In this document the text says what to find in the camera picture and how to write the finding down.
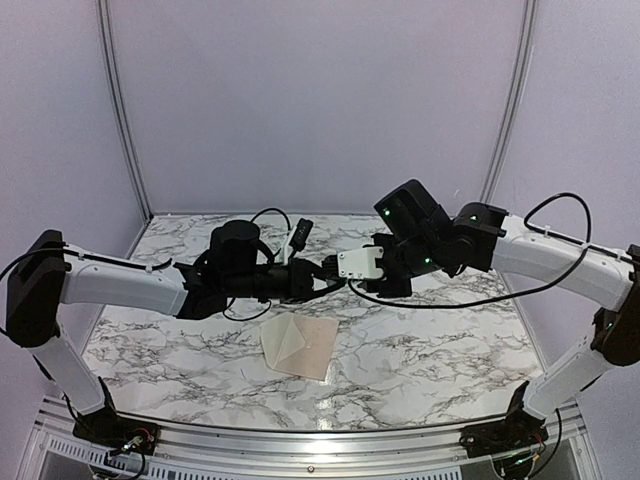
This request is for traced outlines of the cream envelope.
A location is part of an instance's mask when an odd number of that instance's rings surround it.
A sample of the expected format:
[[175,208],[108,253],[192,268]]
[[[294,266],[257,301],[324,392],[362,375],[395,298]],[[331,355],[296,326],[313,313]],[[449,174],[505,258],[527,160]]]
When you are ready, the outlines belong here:
[[260,341],[267,367],[323,381],[333,355],[339,322],[328,317],[283,313],[266,320]]

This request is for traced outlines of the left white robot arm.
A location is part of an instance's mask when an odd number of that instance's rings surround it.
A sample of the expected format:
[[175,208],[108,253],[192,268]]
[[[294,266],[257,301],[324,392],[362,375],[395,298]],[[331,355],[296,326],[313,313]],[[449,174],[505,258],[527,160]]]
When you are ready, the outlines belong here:
[[199,321],[224,312],[232,299],[317,298],[314,284],[322,269],[298,257],[277,259],[258,226],[238,220],[215,229],[208,249],[193,263],[159,265],[88,252],[64,242],[61,232],[47,230],[2,275],[8,338],[31,353],[79,414],[88,415],[92,434],[116,445],[126,436],[126,423],[110,410],[107,388],[64,333],[61,305],[113,305]]

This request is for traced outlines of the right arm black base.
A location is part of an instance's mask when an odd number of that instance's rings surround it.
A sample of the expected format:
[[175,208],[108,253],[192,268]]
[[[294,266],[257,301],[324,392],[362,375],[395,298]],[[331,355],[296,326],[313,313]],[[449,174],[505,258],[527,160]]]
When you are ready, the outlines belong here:
[[459,444],[469,458],[541,445],[549,438],[545,421],[524,411],[528,385],[529,381],[525,381],[514,391],[503,419],[468,425],[461,430]]

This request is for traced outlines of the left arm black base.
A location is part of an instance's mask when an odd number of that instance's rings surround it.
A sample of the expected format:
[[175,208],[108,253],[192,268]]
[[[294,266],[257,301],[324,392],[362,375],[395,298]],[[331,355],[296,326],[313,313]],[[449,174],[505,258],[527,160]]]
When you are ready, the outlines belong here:
[[67,402],[74,419],[73,435],[94,444],[110,447],[111,456],[130,452],[151,456],[156,448],[159,425],[122,416],[116,411],[112,396],[102,378],[99,377],[98,381],[104,394],[104,405],[99,410],[87,415],[73,413],[71,403]]

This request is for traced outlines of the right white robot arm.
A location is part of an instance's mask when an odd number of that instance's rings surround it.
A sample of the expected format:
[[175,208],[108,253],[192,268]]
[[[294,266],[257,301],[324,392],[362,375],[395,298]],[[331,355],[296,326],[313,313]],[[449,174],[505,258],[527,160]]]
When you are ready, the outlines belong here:
[[399,307],[412,279],[467,268],[540,281],[534,295],[560,287],[598,304],[591,333],[547,371],[525,385],[495,438],[515,448],[561,403],[604,373],[639,361],[639,249],[614,250],[532,224],[486,203],[472,202],[450,216],[412,179],[374,206],[388,233],[377,234],[341,262],[341,276],[358,280],[372,300]]

